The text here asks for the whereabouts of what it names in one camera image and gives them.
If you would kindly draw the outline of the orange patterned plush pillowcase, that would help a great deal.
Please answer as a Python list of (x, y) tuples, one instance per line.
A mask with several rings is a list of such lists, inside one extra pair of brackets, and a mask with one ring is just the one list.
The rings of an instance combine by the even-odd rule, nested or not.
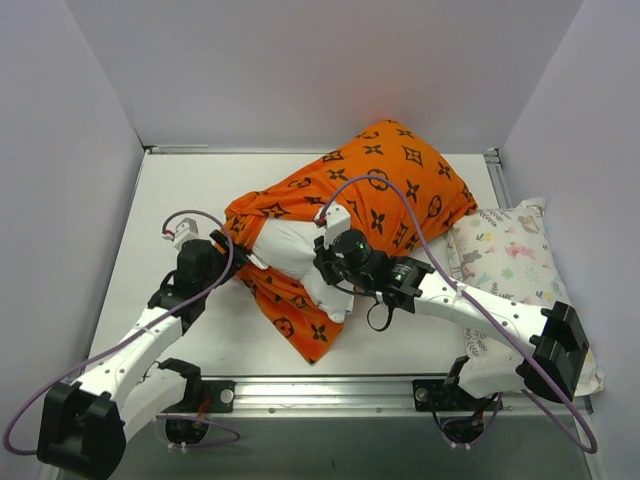
[[(234, 243), (253, 254), (267, 219), (314, 223), (329, 199), (344, 206), (352, 226), (389, 256), (412, 253), (477, 208), (465, 181), (440, 153), (408, 127), (383, 120), (266, 189), (233, 200), (225, 209), (226, 227)], [(259, 262), (244, 266), (239, 279), (302, 358), (316, 363), (344, 322), (332, 322), (300, 281), (254, 256)]]

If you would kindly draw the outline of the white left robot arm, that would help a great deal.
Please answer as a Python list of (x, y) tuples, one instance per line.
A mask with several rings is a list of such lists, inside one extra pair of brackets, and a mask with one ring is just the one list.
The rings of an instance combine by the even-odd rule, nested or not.
[(163, 353), (202, 315), (213, 288), (249, 260), (221, 231), (183, 243), (176, 267), (162, 280), (125, 337), (95, 367), (46, 393), (36, 456), (85, 479), (107, 479), (127, 443), (167, 409), (193, 411), (204, 400), (201, 370)]

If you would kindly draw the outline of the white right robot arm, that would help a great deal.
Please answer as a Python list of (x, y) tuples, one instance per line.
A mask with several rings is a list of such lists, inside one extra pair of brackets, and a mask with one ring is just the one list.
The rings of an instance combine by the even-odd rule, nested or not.
[(357, 229), (333, 240), (319, 236), (313, 250), (315, 267), (337, 290), (352, 284), (352, 295), (390, 313), (438, 317), (507, 346), (500, 356), (455, 360), (443, 385), (450, 406), (465, 409), (477, 398), (519, 390), (555, 403), (574, 399), (589, 341), (572, 306), (527, 305), (470, 287), (428, 263), (373, 249)]

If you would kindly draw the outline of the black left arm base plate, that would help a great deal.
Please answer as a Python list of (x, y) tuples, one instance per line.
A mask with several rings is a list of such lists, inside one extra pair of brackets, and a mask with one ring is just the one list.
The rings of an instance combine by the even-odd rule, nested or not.
[(236, 383), (232, 380), (200, 380), (188, 383), (183, 399), (170, 406), (170, 413), (230, 413), (233, 411)]

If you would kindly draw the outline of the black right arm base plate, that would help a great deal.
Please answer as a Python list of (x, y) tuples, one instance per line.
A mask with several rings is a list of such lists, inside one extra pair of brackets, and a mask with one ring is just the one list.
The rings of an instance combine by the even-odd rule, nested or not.
[(412, 381), (414, 409), (418, 412), (484, 412), (498, 403), (497, 397), (474, 398), (443, 379)]

